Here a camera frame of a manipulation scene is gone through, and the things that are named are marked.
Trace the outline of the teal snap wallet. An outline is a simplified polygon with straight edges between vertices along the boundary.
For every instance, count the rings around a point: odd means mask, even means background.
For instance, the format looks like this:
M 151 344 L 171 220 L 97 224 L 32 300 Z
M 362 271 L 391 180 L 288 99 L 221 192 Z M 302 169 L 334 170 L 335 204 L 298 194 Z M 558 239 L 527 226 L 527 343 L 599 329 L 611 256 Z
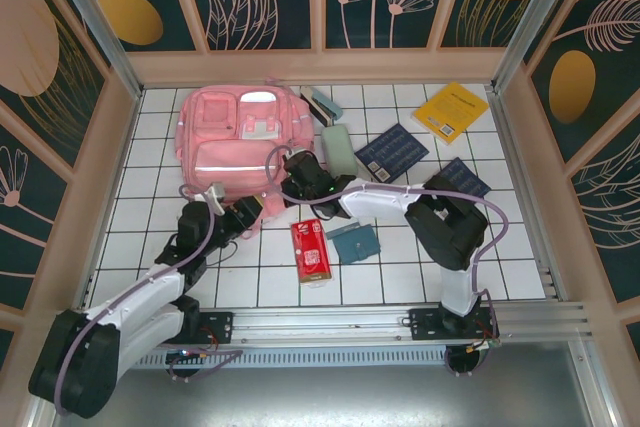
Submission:
M 374 228 L 364 227 L 333 239 L 342 264 L 364 261 L 380 253 L 380 243 Z

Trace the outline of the small dark blue book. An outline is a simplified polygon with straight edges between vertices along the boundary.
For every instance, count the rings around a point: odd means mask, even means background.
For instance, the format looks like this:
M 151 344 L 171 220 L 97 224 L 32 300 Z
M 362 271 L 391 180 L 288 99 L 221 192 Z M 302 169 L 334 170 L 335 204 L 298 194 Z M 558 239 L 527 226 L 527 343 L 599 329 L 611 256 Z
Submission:
M 458 191 L 475 197 L 484 198 L 491 191 L 491 187 L 458 157 L 444 166 L 438 176 L 446 179 Z

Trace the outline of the blue grey stapler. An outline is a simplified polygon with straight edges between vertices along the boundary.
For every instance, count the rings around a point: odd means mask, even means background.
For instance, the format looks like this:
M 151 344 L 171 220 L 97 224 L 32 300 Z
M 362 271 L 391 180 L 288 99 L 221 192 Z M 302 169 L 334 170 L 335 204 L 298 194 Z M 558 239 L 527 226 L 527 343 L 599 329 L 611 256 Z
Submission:
M 300 96 L 308 103 L 311 113 L 324 127 L 333 126 L 343 116 L 342 108 L 314 87 L 301 86 Z

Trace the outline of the pale green pencil case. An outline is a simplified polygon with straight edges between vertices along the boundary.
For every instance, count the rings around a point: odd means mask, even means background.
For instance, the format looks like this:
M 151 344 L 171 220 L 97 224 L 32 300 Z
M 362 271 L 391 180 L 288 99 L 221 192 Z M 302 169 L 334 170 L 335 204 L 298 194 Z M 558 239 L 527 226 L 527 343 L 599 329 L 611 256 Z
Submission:
M 326 127 L 321 133 L 322 149 L 330 174 L 356 176 L 358 164 L 350 135 L 344 125 Z

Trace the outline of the grey metal sheet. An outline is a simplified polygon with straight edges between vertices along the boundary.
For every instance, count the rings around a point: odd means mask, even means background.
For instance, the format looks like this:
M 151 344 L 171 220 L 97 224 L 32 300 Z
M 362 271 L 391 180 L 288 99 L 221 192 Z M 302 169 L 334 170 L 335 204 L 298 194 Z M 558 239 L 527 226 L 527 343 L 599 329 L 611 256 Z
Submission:
M 91 419 L 30 427 L 609 427 L 591 415 L 572 371 L 553 365 L 229 369 L 189 384 L 158 371 L 125 375 Z

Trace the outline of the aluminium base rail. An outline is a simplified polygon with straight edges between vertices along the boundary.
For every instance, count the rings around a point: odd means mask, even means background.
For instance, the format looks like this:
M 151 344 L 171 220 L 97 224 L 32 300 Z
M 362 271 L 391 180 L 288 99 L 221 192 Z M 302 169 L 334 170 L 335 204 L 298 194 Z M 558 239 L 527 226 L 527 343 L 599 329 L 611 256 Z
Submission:
M 491 307 L 496 338 L 416 340 L 405 320 L 413 309 L 435 304 L 361 307 L 237 309 L 231 341 L 257 347 L 386 344 L 393 341 L 469 344 L 573 340 L 591 333 L 583 306 L 575 302 L 498 302 Z M 133 347 L 146 353 L 181 330 L 183 314 L 169 304 L 154 308 L 121 306 L 91 327 L 84 340 L 105 337 L 118 351 Z

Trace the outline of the large dark blue book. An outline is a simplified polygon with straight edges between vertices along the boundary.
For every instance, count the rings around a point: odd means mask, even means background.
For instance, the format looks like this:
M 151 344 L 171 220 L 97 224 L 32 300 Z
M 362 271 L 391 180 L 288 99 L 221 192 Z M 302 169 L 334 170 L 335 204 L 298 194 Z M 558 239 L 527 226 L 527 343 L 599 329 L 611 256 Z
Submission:
M 392 183 L 428 153 L 416 137 L 397 123 L 357 150 L 355 156 L 374 181 Z

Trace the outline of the yellow book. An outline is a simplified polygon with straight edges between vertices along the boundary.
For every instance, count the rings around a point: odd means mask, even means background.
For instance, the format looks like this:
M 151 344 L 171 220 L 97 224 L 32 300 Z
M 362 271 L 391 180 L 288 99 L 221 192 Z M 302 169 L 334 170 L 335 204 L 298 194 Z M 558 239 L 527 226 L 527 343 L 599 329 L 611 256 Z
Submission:
M 488 109 L 486 100 L 463 85 L 451 82 L 414 110 L 411 117 L 437 140 L 449 145 Z

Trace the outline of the red packet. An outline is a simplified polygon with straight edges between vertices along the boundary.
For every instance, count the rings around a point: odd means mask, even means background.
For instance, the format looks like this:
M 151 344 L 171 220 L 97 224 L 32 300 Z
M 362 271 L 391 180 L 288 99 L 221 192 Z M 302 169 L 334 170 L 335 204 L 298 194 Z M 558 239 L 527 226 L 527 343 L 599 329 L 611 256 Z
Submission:
M 321 285 L 333 278 L 326 237 L 319 219 L 291 225 L 293 250 L 301 285 Z

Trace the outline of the aluminium side rail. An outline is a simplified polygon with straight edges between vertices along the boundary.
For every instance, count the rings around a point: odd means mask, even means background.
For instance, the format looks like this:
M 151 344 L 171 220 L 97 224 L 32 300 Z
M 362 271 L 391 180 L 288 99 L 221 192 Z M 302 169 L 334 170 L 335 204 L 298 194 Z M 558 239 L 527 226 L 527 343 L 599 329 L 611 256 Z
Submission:
M 139 115 L 143 98 L 144 92 L 139 93 L 135 98 L 132 110 L 128 114 L 125 123 L 125 129 L 122 131 L 122 138 L 118 146 L 117 156 L 115 157 L 115 164 L 111 168 L 109 183 L 107 184 L 106 193 L 103 196 L 103 202 L 95 224 L 94 234 L 89 244 L 89 250 L 85 258 L 82 274 L 76 289 L 74 297 L 75 307 L 84 307 L 86 305 L 86 297 L 91 288 L 93 274 L 100 265 L 101 249 L 115 208 L 122 172 L 126 164 L 130 141 L 135 130 L 137 116 Z
M 523 215 L 534 258 L 538 265 L 538 271 L 542 277 L 547 276 L 550 278 L 549 282 L 543 282 L 545 293 L 549 300 L 567 301 L 567 292 L 558 271 L 533 184 L 525 165 L 515 130 L 511 125 L 506 104 L 501 96 L 490 88 L 487 89 L 487 98 Z

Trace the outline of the pink backpack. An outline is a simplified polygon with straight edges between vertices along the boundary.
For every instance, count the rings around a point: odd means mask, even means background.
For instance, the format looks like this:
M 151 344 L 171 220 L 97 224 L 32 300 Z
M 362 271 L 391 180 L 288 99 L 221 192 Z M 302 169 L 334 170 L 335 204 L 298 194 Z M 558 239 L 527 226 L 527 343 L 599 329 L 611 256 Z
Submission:
M 200 190 L 224 188 L 224 201 L 258 195 L 263 211 L 251 227 L 285 211 L 266 176 L 286 177 L 281 157 L 271 151 L 286 145 L 311 150 L 313 116 L 306 101 L 277 85 L 214 85 L 192 92 L 184 101 L 175 133 L 175 152 L 184 181 Z

